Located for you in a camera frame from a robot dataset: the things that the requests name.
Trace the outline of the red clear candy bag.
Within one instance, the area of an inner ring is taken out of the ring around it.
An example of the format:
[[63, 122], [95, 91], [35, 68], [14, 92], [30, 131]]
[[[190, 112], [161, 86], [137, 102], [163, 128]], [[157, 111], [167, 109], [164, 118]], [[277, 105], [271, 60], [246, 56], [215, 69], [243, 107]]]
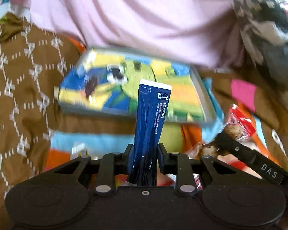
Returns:
[[[242, 111], [242, 108], [235, 104], [231, 105], [225, 121], [222, 122], [220, 126], [221, 129], [217, 131], [218, 133], [225, 133], [241, 144], [251, 143], [252, 138], [257, 133], [251, 118]], [[226, 151], [226, 149], [221, 148], [215, 139], [212, 139], [210, 142], [207, 140], [199, 142], [187, 151], [187, 155], [191, 159], [200, 159], [205, 155], [215, 158], [218, 156], [229, 156], [229, 158], [225, 160], [226, 163], [236, 164], [239, 169], [244, 168], [244, 165]]]

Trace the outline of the blue stick snack packet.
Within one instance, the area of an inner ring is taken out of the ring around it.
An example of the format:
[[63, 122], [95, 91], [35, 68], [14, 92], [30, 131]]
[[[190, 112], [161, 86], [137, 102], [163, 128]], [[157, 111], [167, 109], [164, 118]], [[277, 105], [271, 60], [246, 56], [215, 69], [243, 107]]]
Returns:
[[158, 144], [165, 122], [172, 86], [141, 79], [138, 89], [134, 161], [128, 182], [155, 186]]

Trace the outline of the colourful striped blanket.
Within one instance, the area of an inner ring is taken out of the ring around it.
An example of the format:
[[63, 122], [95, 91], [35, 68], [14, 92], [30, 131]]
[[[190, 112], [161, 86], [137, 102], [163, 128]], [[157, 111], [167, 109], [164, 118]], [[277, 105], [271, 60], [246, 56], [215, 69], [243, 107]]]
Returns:
[[158, 145], [174, 143], [164, 125], [179, 125], [178, 152], [199, 160], [217, 158], [278, 185], [288, 180], [288, 112], [278, 97], [230, 74], [200, 78], [190, 64], [125, 47], [91, 46], [54, 89], [61, 110], [76, 119], [135, 121], [131, 135], [57, 131], [51, 138], [46, 169], [81, 155], [92, 160], [109, 153], [127, 155], [125, 181], [155, 186]]

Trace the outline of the grey tray with cartoon drawing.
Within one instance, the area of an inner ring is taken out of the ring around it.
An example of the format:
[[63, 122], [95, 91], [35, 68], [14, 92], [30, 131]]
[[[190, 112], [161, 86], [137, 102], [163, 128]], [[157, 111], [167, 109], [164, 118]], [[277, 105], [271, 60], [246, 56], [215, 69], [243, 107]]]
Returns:
[[123, 47], [91, 47], [55, 87], [67, 113], [136, 115], [140, 80], [170, 85], [166, 120], [209, 124], [216, 121], [211, 98], [193, 65]]

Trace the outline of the brown patterned quilt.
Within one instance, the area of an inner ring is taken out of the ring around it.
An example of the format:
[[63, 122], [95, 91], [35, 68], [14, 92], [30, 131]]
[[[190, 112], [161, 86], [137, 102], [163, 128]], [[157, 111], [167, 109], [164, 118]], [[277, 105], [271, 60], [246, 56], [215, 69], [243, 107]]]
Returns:
[[133, 124], [61, 112], [54, 89], [80, 56], [68, 38], [11, 13], [0, 19], [0, 229], [9, 229], [4, 201], [18, 183], [71, 158], [75, 143], [101, 154], [133, 142]]

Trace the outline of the pink bed sheet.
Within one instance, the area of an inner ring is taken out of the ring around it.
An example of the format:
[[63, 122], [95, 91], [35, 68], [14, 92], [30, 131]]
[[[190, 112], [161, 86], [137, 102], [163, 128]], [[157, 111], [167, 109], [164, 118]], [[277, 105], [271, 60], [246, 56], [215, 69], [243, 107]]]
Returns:
[[239, 67], [231, 0], [11, 0], [36, 26], [87, 46], [125, 46], [204, 67]]

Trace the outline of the plastic bag of clothes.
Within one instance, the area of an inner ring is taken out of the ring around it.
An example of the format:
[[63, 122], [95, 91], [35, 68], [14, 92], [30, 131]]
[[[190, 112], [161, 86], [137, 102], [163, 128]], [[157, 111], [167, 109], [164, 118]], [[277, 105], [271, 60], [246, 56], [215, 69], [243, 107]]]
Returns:
[[233, 0], [233, 10], [259, 72], [288, 90], [288, 0]]

